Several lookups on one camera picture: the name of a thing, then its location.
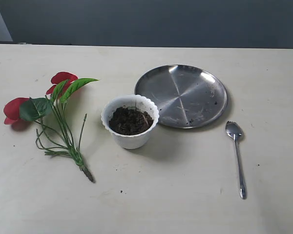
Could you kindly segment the white scalloped plastic pot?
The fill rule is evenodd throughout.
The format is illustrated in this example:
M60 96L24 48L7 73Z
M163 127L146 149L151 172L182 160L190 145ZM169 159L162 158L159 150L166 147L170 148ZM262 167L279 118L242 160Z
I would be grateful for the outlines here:
M137 108L140 112L147 112L153 119L152 125L142 133L137 135L122 135L109 126L109 121L117 108ZM156 127L159 120L159 110L155 103L147 97L141 95L123 95L112 99L102 110L101 120L103 126L110 132L115 142L125 149L137 149L143 146L150 138L151 132Z

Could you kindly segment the round stainless steel plate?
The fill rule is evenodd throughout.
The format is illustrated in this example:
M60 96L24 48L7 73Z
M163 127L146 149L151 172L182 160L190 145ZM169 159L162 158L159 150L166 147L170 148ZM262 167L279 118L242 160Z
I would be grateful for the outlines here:
M213 74L189 65L154 68L137 81L134 93L155 103L159 124L179 129L206 126L226 110L228 93Z

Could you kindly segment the stainless steel spork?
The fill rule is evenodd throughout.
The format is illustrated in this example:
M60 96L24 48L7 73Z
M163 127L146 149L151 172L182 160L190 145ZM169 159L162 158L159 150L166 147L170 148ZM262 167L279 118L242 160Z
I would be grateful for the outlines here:
M240 197L243 200L245 200L247 199L247 189L245 185L244 173L243 173L240 151L239 151L239 140L243 136L242 129L236 122L227 121L225 130L227 135L230 138L232 138L234 142L236 158L237 158L238 176L239 176L239 194L240 194Z

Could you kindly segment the dark soil in pot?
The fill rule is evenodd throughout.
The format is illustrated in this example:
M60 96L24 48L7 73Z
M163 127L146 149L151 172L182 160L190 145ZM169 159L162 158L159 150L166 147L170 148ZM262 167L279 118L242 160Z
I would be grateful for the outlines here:
M109 121L109 127L116 133L126 136L138 135L153 124L152 117L138 108L119 107Z

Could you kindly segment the artificial red anthurium plant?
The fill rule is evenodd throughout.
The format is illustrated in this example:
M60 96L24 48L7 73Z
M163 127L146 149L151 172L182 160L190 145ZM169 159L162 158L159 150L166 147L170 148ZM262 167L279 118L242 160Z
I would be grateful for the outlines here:
M95 177L88 169L81 153L81 140L87 114L85 114L79 139L74 141L73 133L67 123L65 111L73 93L85 85L98 81L95 78L79 78L70 72L58 72L51 78L52 86L44 97L17 97L9 101L3 109L5 125L18 122L34 122L41 126L36 129L35 144L46 156L70 158L92 183Z

